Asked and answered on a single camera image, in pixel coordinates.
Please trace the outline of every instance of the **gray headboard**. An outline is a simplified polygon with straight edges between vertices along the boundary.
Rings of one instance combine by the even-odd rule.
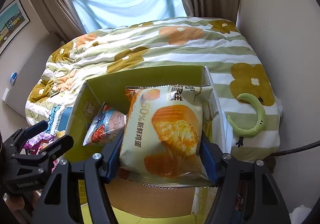
[[[20,70],[15,83],[12,85],[5,103],[21,114],[25,115],[27,98],[41,78],[48,57],[60,47],[61,40],[55,33],[50,33],[35,48],[30,58]]]

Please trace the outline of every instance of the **striped bedspread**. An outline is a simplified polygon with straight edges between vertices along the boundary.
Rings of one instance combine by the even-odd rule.
[[[263,66],[235,25],[217,18],[166,19],[75,38],[49,57],[26,103],[28,123],[47,120],[56,105],[73,106],[82,84],[94,75],[177,64],[206,65],[223,113],[241,128],[251,128],[257,115],[236,97],[251,93],[264,105],[266,129],[253,138],[234,136],[225,119],[227,145],[235,157],[253,161],[278,149],[278,108]]]

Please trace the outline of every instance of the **white flower center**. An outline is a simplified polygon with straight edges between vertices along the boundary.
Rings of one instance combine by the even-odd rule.
[[[251,78],[251,83],[252,83],[252,85],[257,85],[257,86],[260,85],[259,79],[257,79],[257,78]]]

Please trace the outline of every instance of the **framed picture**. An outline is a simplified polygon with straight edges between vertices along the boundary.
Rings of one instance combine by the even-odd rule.
[[[30,22],[20,0],[14,0],[0,12],[0,55],[10,41]]]

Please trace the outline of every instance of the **light blue fabric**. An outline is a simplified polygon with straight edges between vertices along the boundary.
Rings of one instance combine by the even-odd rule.
[[[72,0],[87,32],[185,17],[181,0]]]

